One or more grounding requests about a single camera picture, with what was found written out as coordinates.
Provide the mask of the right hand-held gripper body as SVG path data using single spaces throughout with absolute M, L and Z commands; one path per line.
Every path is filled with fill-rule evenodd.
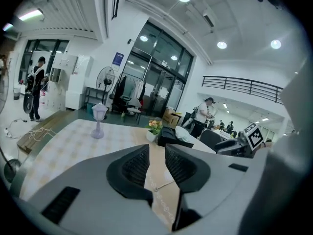
M 253 158 L 257 149 L 264 143 L 261 130 L 256 123 L 251 123 L 238 134 L 235 156 Z

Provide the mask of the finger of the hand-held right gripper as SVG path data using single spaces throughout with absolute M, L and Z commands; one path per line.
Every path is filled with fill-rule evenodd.
M 216 144 L 215 151 L 220 155 L 234 155 L 239 151 L 238 139 L 228 139 Z

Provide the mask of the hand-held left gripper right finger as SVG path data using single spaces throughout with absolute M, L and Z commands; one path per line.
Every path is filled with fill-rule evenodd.
M 172 231 L 183 229 L 200 220 L 202 216 L 188 208 L 184 195 L 201 190 L 211 175 L 210 166 L 182 149 L 165 146 L 165 164 L 179 188 L 179 199 Z

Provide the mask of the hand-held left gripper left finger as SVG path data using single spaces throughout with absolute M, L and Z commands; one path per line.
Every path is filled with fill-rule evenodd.
M 144 200 L 151 207 L 153 194 L 145 188 L 150 166 L 148 144 L 138 145 L 116 152 L 117 158 L 106 171 L 107 181 L 120 195 L 127 199 Z

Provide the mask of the black chair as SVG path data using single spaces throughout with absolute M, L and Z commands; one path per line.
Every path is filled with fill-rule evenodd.
M 218 133 L 207 129 L 202 132 L 200 141 L 209 148 L 215 150 L 215 145 L 222 142 L 222 137 Z

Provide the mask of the black tissue box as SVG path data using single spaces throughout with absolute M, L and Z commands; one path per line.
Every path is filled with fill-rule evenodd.
M 193 147 L 193 143 L 181 141 L 176 137 L 175 130 L 169 127 L 163 127 L 157 138 L 157 145 L 165 147 L 166 144 L 178 144 L 181 146 Z

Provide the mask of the beige checked tablecloth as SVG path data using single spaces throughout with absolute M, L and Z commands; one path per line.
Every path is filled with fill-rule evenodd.
M 154 191 L 156 186 L 173 180 L 165 166 L 164 147 L 158 146 L 156 141 L 149 142 L 145 128 L 102 123 L 104 137 L 94 139 L 90 135 L 94 127 L 94 122 L 78 119 L 55 134 L 39 150 L 17 195 L 23 200 L 29 200 L 39 188 L 83 160 L 148 144 L 150 167 L 145 188 L 153 193 L 153 212 L 168 228 L 171 228 L 176 217 L 179 188 L 175 183 L 171 183 L 158 192 Z

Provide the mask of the potted orange artificial flowers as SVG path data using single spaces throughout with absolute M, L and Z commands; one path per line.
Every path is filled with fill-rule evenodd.
M 147 140 L 149 142 L 154 142 L 163 128 L 162 121 L 156 119 L 150 120 L 146 128 L 148 129 L 146 133 Z

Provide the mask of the black mezzanine railing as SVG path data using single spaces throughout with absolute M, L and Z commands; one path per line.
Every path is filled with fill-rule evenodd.
M 280 98 L 283 88 L 265 82 L 229 76 L 205 75 L 201 86 L 253 95 L 283 105 Z

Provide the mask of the stack of white boxes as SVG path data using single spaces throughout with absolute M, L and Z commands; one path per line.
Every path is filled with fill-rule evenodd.
M 74 70 L 69 77 L 65 101 L 66 108 L 79 110 L 83 107 L 83 99 L 86 92 L 86 81 L 88 80 L 92 65 L 93 58 L 91 56 L 78 56 Z

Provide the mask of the black clothes rack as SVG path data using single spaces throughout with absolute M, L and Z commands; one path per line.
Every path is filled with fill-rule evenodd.
M 112 99 L 112 111 L 117 113 L 128 113 L 127 103 L 132 98 L 137 98 L 143 106 L 143 96 L 145 94 L 146 82 L 142 78 L 121 73 L 110 95 Z

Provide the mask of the black framed glass entrance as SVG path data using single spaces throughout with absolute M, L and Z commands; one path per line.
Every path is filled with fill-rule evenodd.
M 137 96 L 147 116 L 176 109 L 193 62 L 192 54 L 164 30 L 147 22 L 123 69 L 124 95 Z

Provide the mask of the ceiling air conditioner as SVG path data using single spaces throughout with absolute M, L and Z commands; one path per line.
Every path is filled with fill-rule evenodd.
M 210 25 L 211 28 L 215 27 L 215 20 L 209 14 L 204 13 L 203 18 Z

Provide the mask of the black pedestal fan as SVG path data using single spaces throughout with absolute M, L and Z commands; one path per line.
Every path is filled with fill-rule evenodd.
M 112 67 L 104 67 L 97 76 L 96 89 L 102 92 L 101 103 L 106 105 L 107 97 L 114 84 L 115 75 Z
M 2 68 L 0 73 L 0 116 L 5 108 L 8 99 L 8 94 L 9 94 L 9 74 L 7 69 Z M 2 171 L 4 178 L 8 183 L 12 183 L 14 177 L 16 176 L 22 164 L 18 158 L 9 159 L 8 157 L 6 157 L 1 143 L 0 143 L 0 158 L 3 161 Z

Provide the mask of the blue wall poster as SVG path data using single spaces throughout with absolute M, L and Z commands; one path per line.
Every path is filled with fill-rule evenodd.
M 116 66 L 121 66 L 121 63 L 122 63 L 122 60 L 124 58 L 124 54 L 121 54 L 119 52 L 117 52 L 114 56 L 114 59 L 113 59 L 113 64 L 116 65 Z

